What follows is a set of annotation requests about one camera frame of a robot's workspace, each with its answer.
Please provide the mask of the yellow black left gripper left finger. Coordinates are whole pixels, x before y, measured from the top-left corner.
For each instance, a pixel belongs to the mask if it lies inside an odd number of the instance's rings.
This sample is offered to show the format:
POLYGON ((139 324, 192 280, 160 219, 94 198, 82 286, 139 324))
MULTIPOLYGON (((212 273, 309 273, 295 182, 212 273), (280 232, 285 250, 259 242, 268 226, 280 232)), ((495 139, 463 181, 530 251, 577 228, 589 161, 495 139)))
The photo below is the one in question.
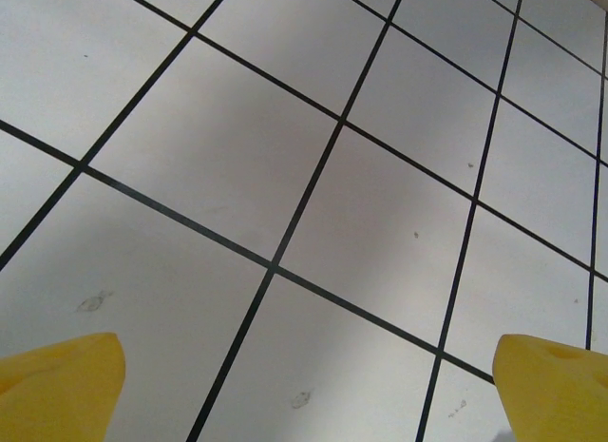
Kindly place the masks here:
POLYGON ((114 333, 1 359, 3 441, 102 441, 125 379, 114 333))

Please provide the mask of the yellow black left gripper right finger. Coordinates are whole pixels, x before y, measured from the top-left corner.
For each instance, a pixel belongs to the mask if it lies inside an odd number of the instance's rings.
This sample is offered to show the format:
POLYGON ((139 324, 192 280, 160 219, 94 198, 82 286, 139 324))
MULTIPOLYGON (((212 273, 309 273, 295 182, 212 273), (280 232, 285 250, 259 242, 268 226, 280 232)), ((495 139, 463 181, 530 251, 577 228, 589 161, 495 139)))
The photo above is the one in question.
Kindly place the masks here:
POLYGON ((605 441, 607 356, 527 335, 500 338, 492 375, 518 441, 605 441))

